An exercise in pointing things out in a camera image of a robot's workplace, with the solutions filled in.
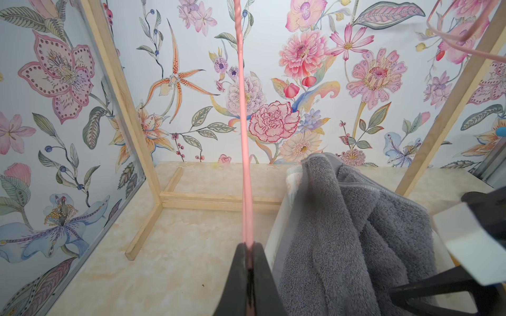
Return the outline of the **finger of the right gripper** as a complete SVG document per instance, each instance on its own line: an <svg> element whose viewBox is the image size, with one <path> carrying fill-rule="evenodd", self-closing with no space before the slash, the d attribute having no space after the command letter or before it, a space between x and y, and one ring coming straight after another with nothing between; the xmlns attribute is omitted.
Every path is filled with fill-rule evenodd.
<svg viewBox="0 0 506 316"><path fill-rule="evenodd" d="M389 295L394 305L413 315L467 315L467 312L440 308L420 300L455 292L471 294L477 308L475 315L498 314L498 285L482 286L478 284L461 266L419 282L392 288L389 290Z"/></svg>

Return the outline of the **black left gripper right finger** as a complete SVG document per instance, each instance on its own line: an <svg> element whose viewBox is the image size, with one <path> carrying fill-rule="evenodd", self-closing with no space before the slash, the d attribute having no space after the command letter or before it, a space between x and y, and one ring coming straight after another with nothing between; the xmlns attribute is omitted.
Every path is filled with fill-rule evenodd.
<svg viewBox="0 0 506 316"><path fill-rule="evenodd" d="M257 316L287 315L278 294L263 246L252 247L252 306Z"/></svg>

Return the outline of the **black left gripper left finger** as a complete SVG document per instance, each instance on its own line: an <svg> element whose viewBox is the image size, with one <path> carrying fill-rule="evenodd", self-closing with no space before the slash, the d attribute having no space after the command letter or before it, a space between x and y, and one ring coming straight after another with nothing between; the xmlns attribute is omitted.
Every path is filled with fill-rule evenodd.
<svg viewBox="0 0 506 316"><path fill-rule="evenodd" d="M236 247L220 301L214 316L245 316L248 309L248 248L245 243Z"/></svg>

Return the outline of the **grey terry towel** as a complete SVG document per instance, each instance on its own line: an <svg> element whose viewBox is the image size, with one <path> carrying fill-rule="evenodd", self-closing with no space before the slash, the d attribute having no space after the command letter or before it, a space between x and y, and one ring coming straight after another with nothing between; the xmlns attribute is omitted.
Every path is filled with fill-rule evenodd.
<svg viewBox="0 0 506 316"><path fill-rule="evenodd" d="M404 315L392 288L436 274L426 210L340 162L302 163L276 263L289 315Z"/></svg>

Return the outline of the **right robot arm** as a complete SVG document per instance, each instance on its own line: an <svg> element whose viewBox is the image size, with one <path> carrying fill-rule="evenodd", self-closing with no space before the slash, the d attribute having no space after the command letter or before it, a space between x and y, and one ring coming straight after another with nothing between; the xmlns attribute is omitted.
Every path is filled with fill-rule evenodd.
<svg viewBox="0 0 506 316"><path fill-rule="evenodd" d="M434 216L436 230L459 265L419 282L392 288L391 301L414 315L462 315L423 298L468 292L477 315L505 314L505 188L468 192Z"/></svg>

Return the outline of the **white perforated plastic basket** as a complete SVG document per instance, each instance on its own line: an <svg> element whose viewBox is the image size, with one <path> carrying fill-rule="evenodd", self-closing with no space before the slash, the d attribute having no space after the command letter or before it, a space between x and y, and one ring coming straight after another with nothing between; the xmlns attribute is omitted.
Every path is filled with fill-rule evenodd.
<svg viewBox="0 0 506 316"><path fill-rule="evenodd" d="M271 272L273 273L275 271L276 257L280 252L279 248L282 244L282 238L289 221L302 178L303 168L301 165L296 165L286 170L285 183L287 193L282 200L281 206L279 207L278 214L275 218L274 225L272 226L264 249L267 262Z"/></svg>

